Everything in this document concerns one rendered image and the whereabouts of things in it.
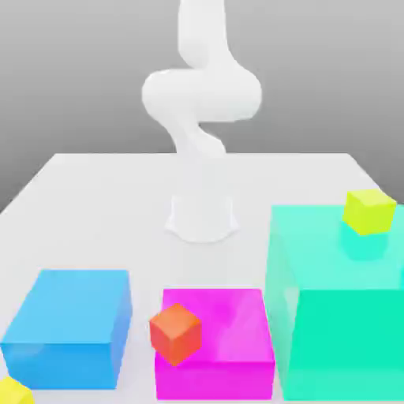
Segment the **small yellow cube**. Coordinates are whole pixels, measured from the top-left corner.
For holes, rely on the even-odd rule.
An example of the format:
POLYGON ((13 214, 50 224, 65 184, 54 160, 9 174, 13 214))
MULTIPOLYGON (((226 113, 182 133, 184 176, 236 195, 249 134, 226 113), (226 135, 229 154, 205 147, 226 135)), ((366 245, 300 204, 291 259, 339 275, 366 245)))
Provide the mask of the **small yellow cube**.
POLYGON ((0 380, 0 404, 35 404, 32 391, 10 376, 0 380))

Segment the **large blue box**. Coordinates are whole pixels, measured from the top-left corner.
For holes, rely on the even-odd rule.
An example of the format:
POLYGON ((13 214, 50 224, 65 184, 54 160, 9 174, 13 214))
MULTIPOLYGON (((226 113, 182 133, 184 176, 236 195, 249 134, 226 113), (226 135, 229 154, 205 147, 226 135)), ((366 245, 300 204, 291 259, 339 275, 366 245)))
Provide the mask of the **large blue box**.
POLYGON ((7 327, 8 373, 33 390, 114 390, 133 314, 125 270, 42 270, 7 327))

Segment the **large turquoise box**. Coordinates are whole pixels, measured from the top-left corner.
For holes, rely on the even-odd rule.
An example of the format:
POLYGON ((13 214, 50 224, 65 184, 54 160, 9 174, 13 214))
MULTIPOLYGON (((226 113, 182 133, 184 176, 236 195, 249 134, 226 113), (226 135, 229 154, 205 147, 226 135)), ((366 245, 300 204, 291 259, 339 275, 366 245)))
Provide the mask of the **large turquoise box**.
POLYGON ((264 299, 286 401, 404 401, 404 207, 361 236, 339 205, 271 209, 264 299))

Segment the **small lime cube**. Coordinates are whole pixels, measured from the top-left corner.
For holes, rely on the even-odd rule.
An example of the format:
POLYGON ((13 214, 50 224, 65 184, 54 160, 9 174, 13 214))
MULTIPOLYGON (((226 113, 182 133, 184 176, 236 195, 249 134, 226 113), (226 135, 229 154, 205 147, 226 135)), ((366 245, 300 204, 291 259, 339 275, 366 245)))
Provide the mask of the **small lime cube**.
POLYGON ((359 189, 346 195, 342 220, 361 236, 391 229, 397 201, 380 189, 359 189))

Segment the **small orange cube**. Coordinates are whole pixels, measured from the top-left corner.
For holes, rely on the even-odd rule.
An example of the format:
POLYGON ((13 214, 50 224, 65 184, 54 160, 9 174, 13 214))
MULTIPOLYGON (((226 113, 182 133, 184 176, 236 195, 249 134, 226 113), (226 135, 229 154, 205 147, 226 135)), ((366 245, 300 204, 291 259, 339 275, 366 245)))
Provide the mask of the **small orange cube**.
POLYGON ((170 365, 177 366, 202 345, 202 322, 175 303, 149 320, 151 346, 170 365))

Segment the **large magenta box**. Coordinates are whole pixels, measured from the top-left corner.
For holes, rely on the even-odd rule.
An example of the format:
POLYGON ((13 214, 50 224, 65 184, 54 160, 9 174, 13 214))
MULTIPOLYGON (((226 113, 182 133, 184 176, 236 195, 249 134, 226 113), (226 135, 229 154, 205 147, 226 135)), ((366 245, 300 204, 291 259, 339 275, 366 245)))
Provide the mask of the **large magenta box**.
POLYGON ((177 366, 155 355, 156 398, 271 399, 275 355, 261 290, 165 289, 162 307, 166 309, 175 303, 200 319, 201 348, 177 366))

